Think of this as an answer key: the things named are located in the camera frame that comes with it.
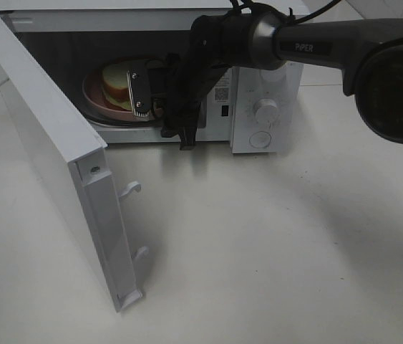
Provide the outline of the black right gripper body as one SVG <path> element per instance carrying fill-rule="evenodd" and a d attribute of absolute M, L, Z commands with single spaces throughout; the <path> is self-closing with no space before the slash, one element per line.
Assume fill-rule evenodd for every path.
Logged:
<path fill-rule="evenodd" d="M 215 55 L 187 53 L 181 57 L 179 65 L 165 75 L 165 98 L 159 101 L 162 125 L 165 121 L 198 125 L 201 102 L 223 76 L 223 62 Z"/>

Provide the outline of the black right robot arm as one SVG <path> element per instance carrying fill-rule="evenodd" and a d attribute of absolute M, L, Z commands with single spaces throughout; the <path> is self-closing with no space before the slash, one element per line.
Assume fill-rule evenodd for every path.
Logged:
<path fill-rule="evenodd" d="M 340 70 L 366 125 L 403 144 L 403 18 L 309 23 L 266 4 L 193 22 L 187 52 L 165 76 L 161 136 L 191 149 L 201 101 L 229 68 L 276 70 L 284 62 Z"/>

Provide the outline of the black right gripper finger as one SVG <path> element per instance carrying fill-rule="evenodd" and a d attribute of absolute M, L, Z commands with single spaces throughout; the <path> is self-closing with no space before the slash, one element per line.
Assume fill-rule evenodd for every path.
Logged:
<path fill-rule="evenodd" d="M 196 123 L 170 123 L 165 121 L 160 135 L 162 138 L 179 138 L 179 148 L 181 151 L 190 151 L 196 146 L 196 133 L 198 125 Z"/>
<path fill-rule="evenodd" d="M 168 70 L 177 67 L 182 60 L 180 54 L 168 53 L 165 56 L 154 56 L 146 59 L 145 66 L 148 70 Z"/>

